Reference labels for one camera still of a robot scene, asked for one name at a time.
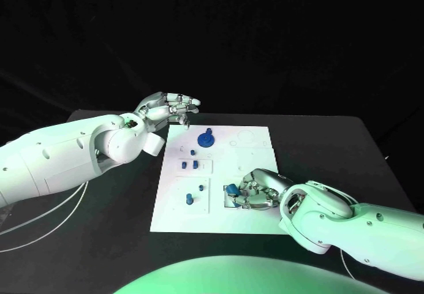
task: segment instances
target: white robotic arm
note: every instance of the white robotic arm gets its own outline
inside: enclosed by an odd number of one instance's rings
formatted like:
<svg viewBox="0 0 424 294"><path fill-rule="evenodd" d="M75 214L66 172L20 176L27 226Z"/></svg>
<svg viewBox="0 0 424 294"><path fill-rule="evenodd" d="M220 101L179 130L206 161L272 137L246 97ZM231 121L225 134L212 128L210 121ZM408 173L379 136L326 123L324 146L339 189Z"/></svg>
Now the white robotic arm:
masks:
<svg viewBox="0 0 424 294"><path fill-rule="evenodd" d="M132 113L104 115L37 129L0 147L0 207L76 187L141 150L157 156L164 140L151 132L167 122L186 127L197 99L156 93Z"/></svg>
<svg viewBox="0 0 424 294"><path fill-rule="evenodd" d="M280 207L280 228L311 252L339 247L360 263L424 281L424 216L360 203L342 191L308 181L294 184L277 173L255 169L239 186L226 187L235 205Z"/></svg>

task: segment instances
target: black table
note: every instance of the black table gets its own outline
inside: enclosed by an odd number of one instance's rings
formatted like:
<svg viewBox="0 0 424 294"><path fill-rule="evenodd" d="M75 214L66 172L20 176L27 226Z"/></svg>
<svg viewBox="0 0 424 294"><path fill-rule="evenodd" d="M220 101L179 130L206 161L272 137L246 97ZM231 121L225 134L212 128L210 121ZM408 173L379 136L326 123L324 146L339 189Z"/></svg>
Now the black table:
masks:
<svg viewBox="0 0 424 294"><path fill-rule="evenodd" d="M69 121L109 113L124 111L78 110ZM298 183L314 180L327 184L359 202L414 211L357 118L197 114L190 121L207 126L268 126L282 175ZM157 134L166 138L167 127ZM0 292L111 293L160 267L212 255L280 258L347 275L337 248L331 247L324 255L314 254L285 235L151 233L161 161L163 151L157 157L141 153L130 164L93 179L81 206L60 229L26 248L0 254ZM1 229L56 206L72 192L16 204ZM36 223L0 236L1 249L46 233L78 199ZM347 254L344 260L357 280L391 293L424 292L421 282L362 265Z"/></svg>

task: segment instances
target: blue object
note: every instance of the blue object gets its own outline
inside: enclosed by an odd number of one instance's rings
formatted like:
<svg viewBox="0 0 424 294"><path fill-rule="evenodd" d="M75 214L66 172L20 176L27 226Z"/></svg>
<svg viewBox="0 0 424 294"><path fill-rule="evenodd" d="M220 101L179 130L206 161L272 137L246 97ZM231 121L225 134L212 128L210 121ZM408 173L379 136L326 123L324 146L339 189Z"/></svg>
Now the blue object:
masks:
<svg viewBox="0 0 424 294"><path fill-rule="evenodd" d="M212 136L212 130L210 128L206 129L206 133L203 133L197 138L197 143L200 147L210 147L215 143L215 138Z"/></svg>
<svg viewBox="0 0 424 294"><path fill-rule="evenodd" d="M189 205L192 205L193 204L193 197L192 197L192 194L187 194L187 197L186 197L186 203L189 204Z"/></svg>
<svg viewBox="0 0 424 294"><path fill-rule="evenodd" d="M226 191L226 194L235 194L236 197L241 196L241 191L236 189L236 185L235 184L231 184L226 186L225 188L225 191ZM235 202L232 202L233 204L233 207L239 207L241 205Z"/></svg>

